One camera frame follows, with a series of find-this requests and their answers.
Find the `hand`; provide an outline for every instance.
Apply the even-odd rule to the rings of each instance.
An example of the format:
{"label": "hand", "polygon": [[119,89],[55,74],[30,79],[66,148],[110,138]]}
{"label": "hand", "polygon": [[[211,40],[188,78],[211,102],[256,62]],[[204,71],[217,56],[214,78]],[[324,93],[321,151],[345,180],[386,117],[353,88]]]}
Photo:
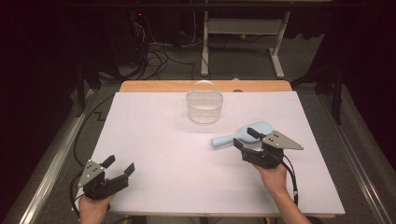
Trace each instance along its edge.
{"label": "hand", "polygon": [[107,206],[115,194],[100,200],[92,200],[85,195],[78,201],[79,220],[82,224],[100,224],[105,219]]}
{"label": "hand", "polygon": [[275,169],[264,169],[258,165],[254,165],[254,167],[260,172],[262,183],[271,195],[288,192],[286,188],[287,170],[282,164],[279,164]]}

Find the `blue spatula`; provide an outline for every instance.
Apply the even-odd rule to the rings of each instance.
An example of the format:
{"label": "blue spatula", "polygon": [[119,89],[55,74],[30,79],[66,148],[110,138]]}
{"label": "blue spatula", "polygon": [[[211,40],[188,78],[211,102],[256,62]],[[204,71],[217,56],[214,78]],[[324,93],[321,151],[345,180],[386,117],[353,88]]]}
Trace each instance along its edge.
{"label": "blue spatula", "polygon": [[256,139],[252,137],[250,134],[248,134],[248,128],[252,128],[256,130],[258,133],[263,133],[263,134],[271,133],[274,130],[269,123],[264,121],[248,124],[243,126],[239,131],[239,133],[237,134],[212,139],[212,146],[219,147],[231,143],[234,138],[238,140],[242,140],[246,143],[255,143],[260,141],[260,139]]}

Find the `dark background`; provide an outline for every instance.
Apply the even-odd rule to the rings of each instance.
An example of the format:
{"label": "dark background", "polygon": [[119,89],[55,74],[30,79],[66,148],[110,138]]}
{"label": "dark background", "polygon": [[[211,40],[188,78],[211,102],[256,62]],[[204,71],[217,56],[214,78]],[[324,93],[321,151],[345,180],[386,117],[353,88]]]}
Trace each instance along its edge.
{"label": "dark background", "polygon": [[[382,0],[365,9],[292,12],[285,33],[288,38],[303,34],[307,39],[326,34],[310,71],[329,63],[341,64],[344,83],[393,167],[396,161],[390,154],[396,133],[394,5],[393,1]],[[71,109],[69,93],[76,86],[78,63],[86,59],[102,62],[111,48],[99,12],[65,11],[56,1],[42,0],[2,1],[0,8],[0,169],[6,180],[2,184],[2,220]],[[266,15],[279,13],[270,11]],[[262,16],[256,12],[211,14]],[[186,11],[151,12],[147,18],[158,35],[175,45],[180,31],[189,35],[193,32],[192,17]],[[203,13],[197,12],[198,30],[203,30],[202,21]],[[105,62],[104,66],[114,67],[113,59],[105,58]],[[333,73],[323,72],[307,81],[332,84]]]}

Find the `white paper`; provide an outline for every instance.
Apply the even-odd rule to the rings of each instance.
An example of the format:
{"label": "white paper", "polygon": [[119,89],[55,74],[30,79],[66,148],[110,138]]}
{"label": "white paper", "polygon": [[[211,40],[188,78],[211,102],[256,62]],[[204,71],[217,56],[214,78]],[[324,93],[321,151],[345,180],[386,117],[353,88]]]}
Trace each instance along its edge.
{"label": "white paper", "polygon": [[[219,120],[197,124],[187,113],[185,92],[119,92],[92,159],[116,161],[113,178],[134,162],[129,187],[111,210],[126,214],[263,216],[277,214],[259,173],[228,144],[211,139],[265,121],[304,150],[285,150],[294,167],[299,207],[310,215],[344,214],[326,164],[295,92],[227,92]],[[292,185],[288,176],[288,190]]]}

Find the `clear plastic basket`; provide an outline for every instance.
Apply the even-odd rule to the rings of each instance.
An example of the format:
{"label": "clear plastic basket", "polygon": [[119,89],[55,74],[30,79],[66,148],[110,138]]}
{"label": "clear plastic basket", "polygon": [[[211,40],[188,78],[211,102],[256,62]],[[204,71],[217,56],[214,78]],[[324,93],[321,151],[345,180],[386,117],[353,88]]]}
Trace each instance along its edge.
{"label": "clear plastic basket", "polygon": [[[210,91],[198,91],[197,87],[210,84]],[[191,91],[187,93],[187,106],[190,119],[197,123],[212,123],[219,119],[222,94],[217,90],[213,82],[201,80],[196,82]]]}

